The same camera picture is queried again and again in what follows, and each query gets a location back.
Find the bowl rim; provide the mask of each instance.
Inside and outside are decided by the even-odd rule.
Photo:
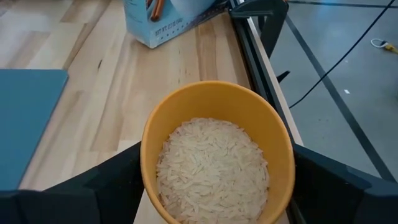
[[[143,169],[143,164],[145,164],[146,161],[146,157],[147,157],[147,153],[144,150],[147,147],[147,135],[148,135],[148,131],[149,131],[149,125],[152,122],[156,112],[158,112],[159,108],[165,104],[166,101],[168,101],[171,97],[175,96],[177,93],[181,92],[181,91],[185,91],[186,89],[192,88],[194,86],[198,86],[198,85],[224,85],[224,86],[228,86],[228,87],[233,87],[233,88],[237,88],[241,91],[244,91],[246,93],[249,93],[250,95],[252,95],[253,97],[257,98],[259,101],[261,101],[261,103],[265,104],[270,110],[272,115],[276,118],[278,124],[280,126],[282,126],[282,132],[284,135],[284,139],[287,142],[291,142],[289,134],[287,132],[287,129],[285,127],[285,124],[283,123],[282,119],[280,118],[280,116],[278,115],[278,113],[276,112],[276,110],[260,95],[258,95],[257,93],[253,92],[252,90],[245,88],[243,86],[240,86],[238,84],[234,84],[234,83],[230,83],[230,82],[225,82],[225,81],[219,81],[219,80],[212,80],[212,81],[200,81],[200,82],[195,82],[195,83],[189,83],[187,85],[184,85],[181,88],[178,88],[174,91],[172,91],[171,93],[169,93],[166,97],[164,97],[162,99],[162,101],[152,110],[152,112],[150,113],[146,124],[145,124],[145,128],[144,128],[144,132],[142,134],[142,142],[141,142],[141,148],[140,148],[140,166],[141,166],[141,176],[142,176],[142,180],[144,183],[144,187],[147,191],[149,200],[151,201],[152,205],[155,207],[155,209],[157,210],[157,212],[160,214],[160,216],[165,219],[165,221],[167,223],[171,223],[171,224],[180,224],[180,222],[178,222],[176,219],[174,219],[171,214],[169,214],[166,209],[163,207],[163,205],[161,204],[160,200],[157,198],[156,194],[155,194],[155,190],[154,188],[149,184],[149,176],[148,173],[145,169]],[[289,160],[289,168],[290,168],[290,177],[288,177],[288,184],[287,184],[287,191],[286,193],[283,195],[282,199],[281,199],[281,203],[279,204],[279,206],[277,207],[277,212],[271,214],[269,216],[269,221],[270,223],[275,223],[277,221],[277,219],[283,214],[283,212],[285,211],[285,209],[287,208],[289,202],[290,202],[290,198],[292,197],[293,194],[293,188],[294,188],[294,182],[295,182],[295,162],[294,162],[294,154],[293,154],[293,146],[292,144],[288,144],[288,160]]]

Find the teal mat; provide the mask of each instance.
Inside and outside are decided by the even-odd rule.
[[[64,70],[0,70],[0,190],[18,188],[67,80]]]

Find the black frame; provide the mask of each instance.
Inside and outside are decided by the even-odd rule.
[[[252,89],[287,125],[263,58],[245,18],[268,16],[261,26],[270,57],[287,12],[283,0],[230,0],[230,14]],[[287,208],[290,223],[394,223],[398,185],[365,174],[302,146],[294,145],[296,182]],[[43,192],[0,192],[0,223],[128,223],[136,216],[144,185],[141,143]]]

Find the blue box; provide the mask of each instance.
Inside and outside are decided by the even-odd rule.
[[[225,11],[226,0],[124,0],[127,30],[150,48]]]

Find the black cable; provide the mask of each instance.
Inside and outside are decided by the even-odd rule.
[[[304,98],[306,96],[308,96],[308,94],[311,93],[311,91],[317,87],[317,85],[322,82],[322,80],[329,75],[329,73],[335,69],[337,67],[338,64],[340,64],[340,62],[342,62],[344,60],[345,57],[347,57],[347,55],[360,43],[360,41],[365,37],[366,34],[368,34],[368,32],[372,29],[372,27],[375,25],[375,23],[381,18],[381,16],[387,11],[387,9],[390,8],[390,6],[392,5],[392,3],[394,3],[394,1],[396,0],[391,0],[391,2],[383,9],[383,11],[381,11],[380,15],[378,15],[376,17],[376,19],[372,22],[372,24],[366,29],[366,31],[362,34],[362,36],[355,42],[355,44],[347,51],[347,53],[344,54],[343,57],[341,57],[339,59],[339,61],[337,61],[337,63],[335,63],[334,66],[332,66],[329,71],[327,71],[322,77],[321,79],[319,79],[316,84],[314,86],[311,87],[311,89],[309,91],[307,91],[306,94],[303,95],[303,97],[301,97],[301,99],[299,99],[297,102],[295,102],[292,106],[290,106],[289,108],[293,108],[295,105],[297,105],[298,103],[300,103],[302,100],[304,100]]]

